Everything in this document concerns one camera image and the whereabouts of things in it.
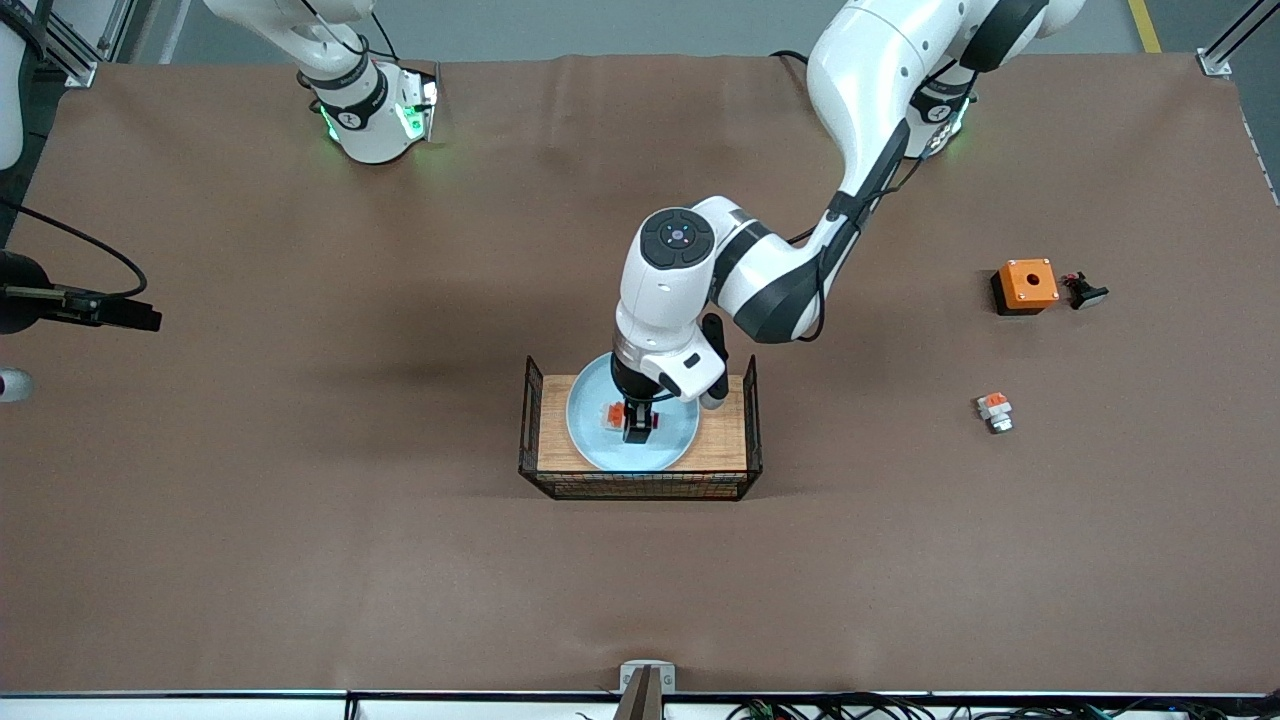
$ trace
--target plate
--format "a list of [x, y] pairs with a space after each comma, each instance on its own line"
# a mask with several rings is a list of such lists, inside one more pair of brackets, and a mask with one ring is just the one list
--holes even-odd
[[564, 407], [568, 437], [588, 462], [609, 473], [657, 473], [680, 460], [698, 434], [698, 402], [677, 398], [655, 402], [658, 427], [649, 442], [622, 442], [622, 430], [604, 427], [604, 409], [622, 396], [609, 373], [612, 352], [591, 360], [573, 380]]

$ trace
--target wire basket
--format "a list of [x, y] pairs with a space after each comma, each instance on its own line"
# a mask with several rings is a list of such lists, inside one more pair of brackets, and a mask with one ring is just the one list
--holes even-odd
[[543, 373], [529, 357], [525, 361], [525, 407], [520, 427], [520, 474], [552, 500], [742, 500], [764, 469], [755, 377], [753, 355], [742, 375], [744, 468], [659, 473], [539, 470]]

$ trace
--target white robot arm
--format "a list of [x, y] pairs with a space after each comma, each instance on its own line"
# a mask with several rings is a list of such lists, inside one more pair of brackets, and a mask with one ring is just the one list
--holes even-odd
[[[978, 73], [1061, 29], [1084, 0], [850, 0], [818, 38], [809, 96], [845, 174], [803, 247], [726, 197], [650, 215], [616, 310], [613, 379], [628, 405], [704, 397], [724, 373], [700, 332], [708, 301], [756, 342], [806, 340], [904, 158], [955, 132]], [[639, 415], [648, 407], [641, 406]]]
[[18, 76], [28, 51], [44, 53], [45, 29], [36, 8], [36, 0], [0, 0], [0, 170], [18, 161], [27, 140]]
[[262, 36], [297, 63], [320, 99], [329, 135], [360, 163], [387, 163], [430, 133], [435, 77], [370, 56], [346, 23], [375, 0], [205, 0], [214, 14]]

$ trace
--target gray floor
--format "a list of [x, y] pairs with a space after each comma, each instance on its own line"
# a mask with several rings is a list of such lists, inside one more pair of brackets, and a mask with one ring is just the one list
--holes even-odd
[[[1252, 4], [1253, 0], [1148, 0], [1151, 20], [1166, 53], [1192, 53], [1211, 45]], [[1272, 15], [1231, 55], [1231, 72], [1253, 141], [1275, 184], [1280, 173], [1280, 17]]]
[[[379, 17], [402, 56], [451, 61], [561, 55], [808, 53], [845, 0], [384, 0]], [[378, 42], [371, 23], [360, 31]], [[1091, 0], [1038, 53], [1142, 50], [1125, 0]], [[174, 63], [278, 63], [284, 56], [195, 0]]]

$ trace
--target green led light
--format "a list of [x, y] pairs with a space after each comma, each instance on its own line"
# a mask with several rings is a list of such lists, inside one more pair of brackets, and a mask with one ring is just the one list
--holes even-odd
[[413, 108], [404, 108], [398, 104], [396, 105], [396, 109], [399, 110], [398, 114], [401, 115], [401, 124], [404, 126], [404, 135], [407, 135], [410, 140], [417, 140], [426, 133], [426, 129], [422, 128], [422, 120], [419, 119], [421, 113]]
[[342, 142], [338, 140], [338, 128], [333, 127], [333, 120], [329, 119], [329, 111], [324, 109], [324, 105], [320, 106], [320, 117], [324, 118], [324, 124], [329, 126], [329, 137], [334, 142]]

